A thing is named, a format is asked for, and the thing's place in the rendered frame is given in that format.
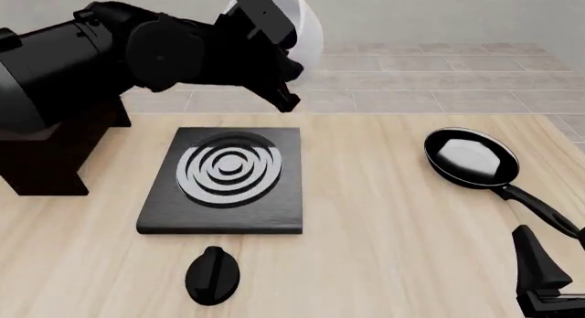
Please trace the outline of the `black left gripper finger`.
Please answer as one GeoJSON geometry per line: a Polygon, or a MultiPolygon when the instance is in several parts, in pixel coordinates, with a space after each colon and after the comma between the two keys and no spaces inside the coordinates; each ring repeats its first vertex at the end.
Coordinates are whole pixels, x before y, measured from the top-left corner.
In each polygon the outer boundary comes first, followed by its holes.
{"type": "Polygon", "coordinates": [[[283,113],[293,111],[301,101],[298,95],[289,91],[287,84],[281,79],[255,81],[248,84],[248,90],[254,92],[283,113]]]}
{"type": "Polygon", "coordinates": [[[303,65],[291,59],[289,57],[289,51],[286,49],[281,49],[281,55],[279,56],[279,68],[282,78],[285,82],[299,79],[304,71],[303,65]]]}

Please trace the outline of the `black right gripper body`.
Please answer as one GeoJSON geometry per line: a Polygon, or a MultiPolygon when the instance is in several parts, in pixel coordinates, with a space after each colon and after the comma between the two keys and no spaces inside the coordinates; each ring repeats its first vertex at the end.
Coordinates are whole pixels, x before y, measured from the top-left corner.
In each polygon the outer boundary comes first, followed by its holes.
{"type": "Polygon", "coordinates": [[[516,300],[525,318],[585,318],[585,294],[516,287],[516,300]]]}

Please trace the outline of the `white bowl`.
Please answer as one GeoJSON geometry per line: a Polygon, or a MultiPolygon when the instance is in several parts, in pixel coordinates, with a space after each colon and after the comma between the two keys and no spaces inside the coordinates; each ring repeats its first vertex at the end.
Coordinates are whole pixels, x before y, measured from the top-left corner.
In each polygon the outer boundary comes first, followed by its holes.
{"type": "Polygon", "coordinates": [[[289,57],[303,65],[305,70],[317,67],[324,51],[324,32],[319,18],[306,0],[273,0],[292,21],[297,35],[296,44],[289,49],[289,57]]]}

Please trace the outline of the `black frying pan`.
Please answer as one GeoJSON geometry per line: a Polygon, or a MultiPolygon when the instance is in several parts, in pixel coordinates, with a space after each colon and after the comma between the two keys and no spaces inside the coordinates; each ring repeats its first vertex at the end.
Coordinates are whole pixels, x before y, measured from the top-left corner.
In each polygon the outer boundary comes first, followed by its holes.
{"type": "Polygon", "coordinates": [[[451,183],[490,190],[505,201],[519,202],[558,232],[578,237],[580,229],[568,218],[512,185],[520,163],[509,147],[493,136],[469,128],[440,128],[426,136],[423,147],[431,167],[451,183]]]}

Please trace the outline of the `flat black stove plate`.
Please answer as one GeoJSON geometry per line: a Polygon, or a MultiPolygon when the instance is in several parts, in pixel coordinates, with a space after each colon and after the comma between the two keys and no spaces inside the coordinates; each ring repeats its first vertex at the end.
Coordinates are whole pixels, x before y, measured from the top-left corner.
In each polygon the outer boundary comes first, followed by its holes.
{"type": "Polygon", "coordinates": [[[302,234],[299,128],[178,128],[136,230],[142,235],[302,234]]]}

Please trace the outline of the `round black stove knob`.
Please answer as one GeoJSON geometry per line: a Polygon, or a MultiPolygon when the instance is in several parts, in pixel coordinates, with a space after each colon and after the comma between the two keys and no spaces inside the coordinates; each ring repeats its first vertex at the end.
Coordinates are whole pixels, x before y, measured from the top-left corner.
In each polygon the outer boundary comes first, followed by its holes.
{"type": "Polygon", "coordinates": [[[227,301],[239,287],[237,261],[219,246],[208,246],[186,271],[185,285],[190,298],[203,306],[227,301]]]}

